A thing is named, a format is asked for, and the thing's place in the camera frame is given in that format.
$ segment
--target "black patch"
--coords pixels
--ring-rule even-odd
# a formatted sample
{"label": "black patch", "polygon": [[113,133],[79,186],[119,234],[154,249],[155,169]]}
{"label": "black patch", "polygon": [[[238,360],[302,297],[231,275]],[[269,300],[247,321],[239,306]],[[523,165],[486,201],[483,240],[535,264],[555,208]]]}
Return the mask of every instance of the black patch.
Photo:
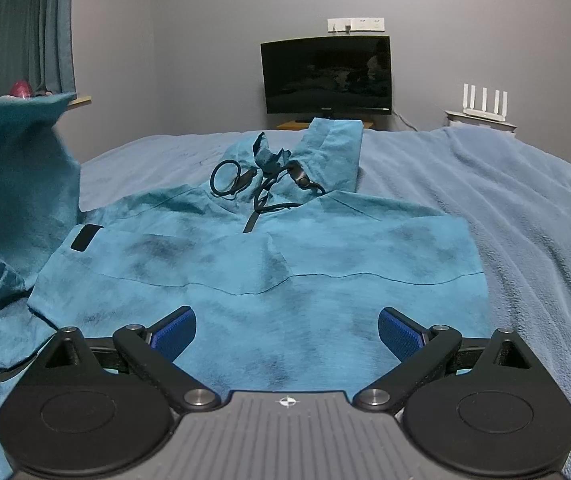
{"label": "black patch", "polygon": [[82,253],[88,248],[89,243],[92,241],[92,238],[94,238],[94,235],[98,233],[98,230],[102,228],[102,225],[95,224],[87,224],[83,226],[83,229],[81,229],[80,233],[78,233],[76,238],[74,238],[70,249]]}

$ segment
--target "black drawstring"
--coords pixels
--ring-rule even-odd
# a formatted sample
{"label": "black drawstring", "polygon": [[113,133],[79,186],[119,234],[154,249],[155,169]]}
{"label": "black drawstring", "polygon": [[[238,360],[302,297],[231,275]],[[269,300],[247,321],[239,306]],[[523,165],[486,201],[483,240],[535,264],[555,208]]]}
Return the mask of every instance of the black drawstring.
{"label": "black drawstring", "polygon": [[[234,178],[234,182],[232,182],[232,187],[230,187],[229,190],[219,191],[218,189],[216,189],[216,187],[214,187],[214,177],[216,176],[216,172],[219,171],[224,164],[234,164],[236,166],[236,177]],[[210,177],[210,188],[212,189],[212,192],[216,196],[234,195],[239,191],[243,191],[244,189],[246,189],[246,187],[248,187],[252,183],[252,179],[256,176],[257,173],[258,172],[256,171],[256,168],[250,168],[242,175],[241,165],[236,160],[232,160],[231,158],[229,158],[228,160],[220,162],[216,166],[216,168],[214,168],[212,176]]]}
{"label": "black drawstring", "polygon": [[[234,164],[236,166],[236,177],[232,182],[232,187],[230,187],[227,191],[219,191],[214,186],[214,178],[216,176],[217,171],[224,164]],[[261,184],[256,188],[254,195],[254,213],[250,216],[248,223],[246,224],[244,233],[248,233],[252,231],[254,224],[258,216],[261,213],[267,213],[271,211],[278,211],[281,209],[291,208],[291,207],[298,207],[302,204],[297,202],[283,202],[280,204],[272,204],[272,205],[265,205],[267,203],[267,199],[269,197],[270,188],[277,183],[279,175],[283,173],[283,171],[287,171],[290,176],[292,177],[293,181],[299,186],[301,189],[318,189],[322,195],[326,194],[326,191],[321,184],[317,184],[316,182],[312,182],[309,177],[303,171],[303,168],[298,162],[288,162],[285,166],[278,166],[274,168],[273,171],[270,173],[266,173],[264,171],[264,180]],[[214,171],[212,172],[212,176],[210,177],[210,188],[212,189],[212,193],[216,196],[227,196],[227,195],[234,195],[239,191],[243,191],[246,189],[252,179],[257,175],[257,170],[255,168],[251,168],[250,170],[246,171],[243,175],[241,174],[241,166],[236,160],[228,159],[220,162]]]}

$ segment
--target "crosshair logo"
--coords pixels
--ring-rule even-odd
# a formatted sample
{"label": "crosshair logo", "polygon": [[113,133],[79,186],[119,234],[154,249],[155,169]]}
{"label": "crosshair logo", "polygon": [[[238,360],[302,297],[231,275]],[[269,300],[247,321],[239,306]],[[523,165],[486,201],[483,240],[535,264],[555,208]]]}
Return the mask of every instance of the crosshair logo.
{"label": "crosshair logo", "polygon": [[299,402],[299,400],[293,399],[290,396],[286,396],[283,397],[283,399],[277,400],[277,402],[281,404],[281,406],[285,406],[286,408],[291,408],[292,406],[294,406],[294,404]]}

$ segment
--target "gray wall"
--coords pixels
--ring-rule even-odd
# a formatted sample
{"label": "gray wall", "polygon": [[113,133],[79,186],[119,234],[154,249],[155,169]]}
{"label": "gray wall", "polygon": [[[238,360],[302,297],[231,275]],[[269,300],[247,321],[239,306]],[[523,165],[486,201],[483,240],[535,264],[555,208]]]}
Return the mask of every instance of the gray wall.
{"label": "gray wall", "polygon": [[152,14],[165,132],[274,125],[259,44],[327,34],[327,18],[382,16],[395,105],[419,129],[461,108],[464,82],[499,88],[517,136],[571,162],[571,0],[152,0]]}
{"label": "gray wall", "polygon": [[151,0],[72,0],[76,92],[59,133],[81,162],[160,131]]}

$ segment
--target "tv screen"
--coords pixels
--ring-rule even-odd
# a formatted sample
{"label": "tv screen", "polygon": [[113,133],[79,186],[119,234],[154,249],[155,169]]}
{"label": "tv screen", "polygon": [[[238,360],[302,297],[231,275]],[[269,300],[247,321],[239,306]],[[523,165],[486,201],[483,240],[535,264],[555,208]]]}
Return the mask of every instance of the tv screen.
{"label": "tv screen", "polygon": [[328,36],[261,45],[267,112],[392,113],[389,36]]}

